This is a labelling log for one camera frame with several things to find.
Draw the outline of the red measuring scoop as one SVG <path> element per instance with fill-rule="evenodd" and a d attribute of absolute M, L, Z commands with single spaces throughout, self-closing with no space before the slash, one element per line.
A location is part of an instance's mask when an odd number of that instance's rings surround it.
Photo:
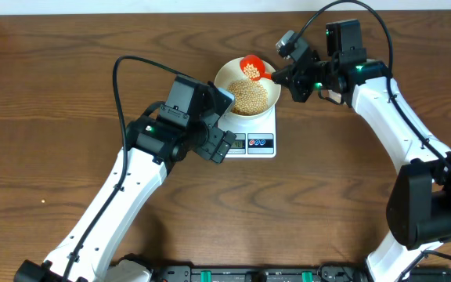
<path fill-rule="evenodd" d="M 252 81 L 262 78 L 271 80 L 271 74 L 266 72 L 264 62 L 255 55 L 247 55 L 240 61 L 240 69 Z"/>

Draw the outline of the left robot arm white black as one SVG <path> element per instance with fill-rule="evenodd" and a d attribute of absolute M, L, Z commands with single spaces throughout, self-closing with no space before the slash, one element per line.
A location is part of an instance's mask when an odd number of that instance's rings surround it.
<path fill-rule="evenodd" d="M 68 236 L 42 264 L 24 261 L 14 279 L 150 280 L 148 266 L 112 266 L 113 256 L 142 206 L 188 152 L 222 163 L 236 136 L 222 131 L 218 120 L 234 103 L 233 94 L 212 82 L 177 76 L 166 101 L 152 103 L 129 123 L 110 175 Z"/>

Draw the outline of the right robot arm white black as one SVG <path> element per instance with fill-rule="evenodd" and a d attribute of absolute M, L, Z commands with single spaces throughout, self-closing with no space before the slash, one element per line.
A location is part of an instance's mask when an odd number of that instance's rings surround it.
<path fill-rule="evenodd" d="M 409 281 L 416 266 L 451 241 L 451 149 L 403 98 L 388 66 L 368 57 L 359 21 L 326 25 L 328 60 L 288 31 L 276 50 L 288 64 L 272 74 L 296 102 L 316 93 L 352 108 L 380 140 L 397 178 L 386 207 L 388 233 L 366 258 L 363 278 Z"/>

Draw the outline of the soybeans in scoop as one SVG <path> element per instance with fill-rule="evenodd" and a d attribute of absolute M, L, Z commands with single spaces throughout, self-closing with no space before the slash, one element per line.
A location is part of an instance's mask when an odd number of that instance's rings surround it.
<path fill-rule="evenodd" d="M 254 64 L 247 63 L 243 68 L 243 72 L 249 79 L 253 81 L 256 81 L 260 78 L 260 72 Z"/>

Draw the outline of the cream bowl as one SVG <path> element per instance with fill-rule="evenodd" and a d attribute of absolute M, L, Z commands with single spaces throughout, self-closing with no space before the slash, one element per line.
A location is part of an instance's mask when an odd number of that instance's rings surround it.
<path fill-rule="evenodd" d="M 255 55 L 230 60 L 215 76 L 215 85 L 234 96 L 231 112 L 242 117 L 267 113 L 277 103 L 281 86 L 274 83 L 274 68 Z"/>

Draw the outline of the soybeans in bowl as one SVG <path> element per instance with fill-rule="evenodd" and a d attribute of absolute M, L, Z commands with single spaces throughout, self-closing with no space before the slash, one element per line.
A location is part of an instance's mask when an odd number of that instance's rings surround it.
<path fill-rule="evenodd" d="M 234 114 L 251 116 L 268 109 L 268 93 L 258 81 L 233 81 L 227 90 L 235 96 Z"/>

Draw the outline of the white digital kitchen scale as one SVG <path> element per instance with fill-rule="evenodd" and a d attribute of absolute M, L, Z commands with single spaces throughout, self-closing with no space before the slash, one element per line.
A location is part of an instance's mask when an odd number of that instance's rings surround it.
<path fill-rule="evenodd" d="M 276 156 L 276 108 L 255 116 L 229 112 L 218 127 L 236 135 L 226 158 L 273 158 Z"/>

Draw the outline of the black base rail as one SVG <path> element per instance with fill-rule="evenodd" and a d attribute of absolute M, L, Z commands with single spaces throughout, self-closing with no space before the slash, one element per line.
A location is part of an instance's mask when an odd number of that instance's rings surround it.
<path fill-rule="evenodd" d="M 367 282 L 362 267 L 342 263 L 321 266 L 195 266 L 191 262 L 162 261 L 151 264 L 126 255 L 107 270 L 106 281 L 147 282 Z"/>

